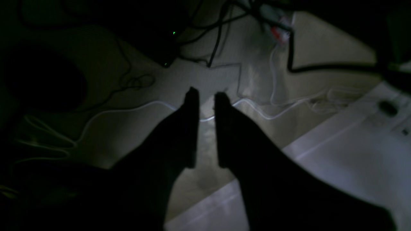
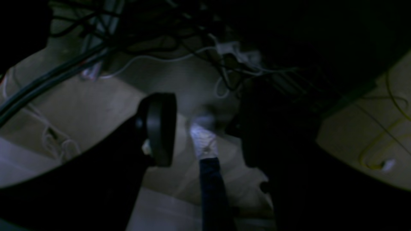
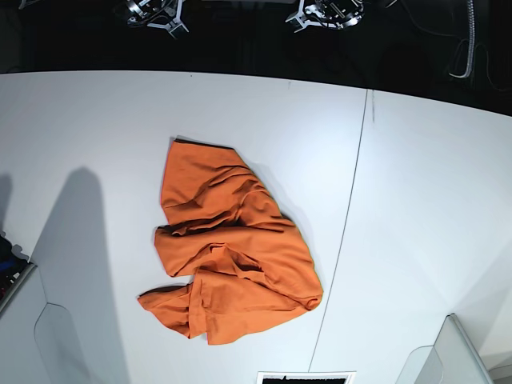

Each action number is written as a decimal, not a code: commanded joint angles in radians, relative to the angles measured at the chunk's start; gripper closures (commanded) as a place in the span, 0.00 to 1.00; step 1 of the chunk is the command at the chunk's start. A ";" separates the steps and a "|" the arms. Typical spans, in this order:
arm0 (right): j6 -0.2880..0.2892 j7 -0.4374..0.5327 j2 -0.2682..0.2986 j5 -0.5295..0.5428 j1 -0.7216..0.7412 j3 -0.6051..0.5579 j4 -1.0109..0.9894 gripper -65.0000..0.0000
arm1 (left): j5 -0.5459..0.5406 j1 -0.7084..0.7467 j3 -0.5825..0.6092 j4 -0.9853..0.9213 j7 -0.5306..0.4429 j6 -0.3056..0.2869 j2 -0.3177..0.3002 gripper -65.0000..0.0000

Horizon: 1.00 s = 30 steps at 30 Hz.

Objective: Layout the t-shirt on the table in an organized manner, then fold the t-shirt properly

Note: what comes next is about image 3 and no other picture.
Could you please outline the robot arm image-right side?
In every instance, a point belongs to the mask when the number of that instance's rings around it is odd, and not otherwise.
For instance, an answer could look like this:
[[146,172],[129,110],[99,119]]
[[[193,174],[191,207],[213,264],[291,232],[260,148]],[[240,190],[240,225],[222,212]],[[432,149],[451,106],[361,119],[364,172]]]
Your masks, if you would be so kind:
[[297,33],[308,26],[328,30],[345,30],[360,23],[364,16],[364,1],[314,0],[298,3],[298,10],[286,19]]

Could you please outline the robot arm image-left side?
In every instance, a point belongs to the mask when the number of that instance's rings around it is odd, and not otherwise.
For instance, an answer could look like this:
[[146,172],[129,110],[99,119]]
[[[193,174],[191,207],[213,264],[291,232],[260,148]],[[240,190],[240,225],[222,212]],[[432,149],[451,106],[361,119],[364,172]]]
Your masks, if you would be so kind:
[[183,0],[124,1],[129,27],[149,27],[166,31],[172,38],[189,32],[182,20]]

